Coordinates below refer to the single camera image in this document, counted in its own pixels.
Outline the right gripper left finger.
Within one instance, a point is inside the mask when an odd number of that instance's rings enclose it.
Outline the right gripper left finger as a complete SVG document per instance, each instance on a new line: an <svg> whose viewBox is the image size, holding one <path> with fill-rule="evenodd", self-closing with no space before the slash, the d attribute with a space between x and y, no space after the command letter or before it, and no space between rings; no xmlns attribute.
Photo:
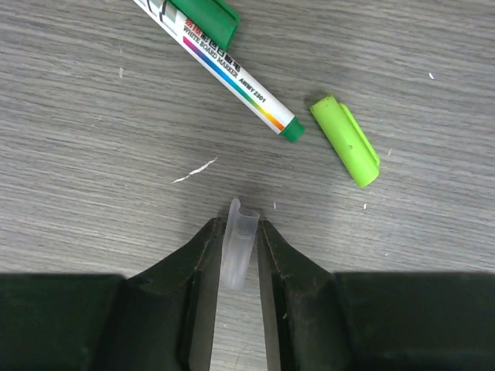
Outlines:
<svg viewBox="0 0 495 371"><path fill-rule="evenodd" d="M3 370L210 368L224 222L133 277L1 276Z"/></svg>

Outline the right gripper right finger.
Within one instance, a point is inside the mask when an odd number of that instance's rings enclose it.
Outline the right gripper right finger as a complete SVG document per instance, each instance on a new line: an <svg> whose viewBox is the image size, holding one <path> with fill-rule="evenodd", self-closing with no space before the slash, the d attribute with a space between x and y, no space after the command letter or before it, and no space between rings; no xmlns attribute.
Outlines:
<svg viewBox="0 0 495 371"><path fill-rule="evenodd" d="M492 370L494 276L329 272L268 221L258 271L270 370Z"/></svg>

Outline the clear pen cap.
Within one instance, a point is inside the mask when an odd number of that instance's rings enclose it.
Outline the clear pen cap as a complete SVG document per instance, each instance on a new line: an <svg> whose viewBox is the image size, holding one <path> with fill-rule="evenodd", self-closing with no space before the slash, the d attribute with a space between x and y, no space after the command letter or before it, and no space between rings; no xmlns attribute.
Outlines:
<svg viewBox="0 0 495 371"><path fill-rule="evenodd" d="M222 243L220 283L224 288L244 286L259 218L255 210L243 208L239 199L232 200Z"/></svg>

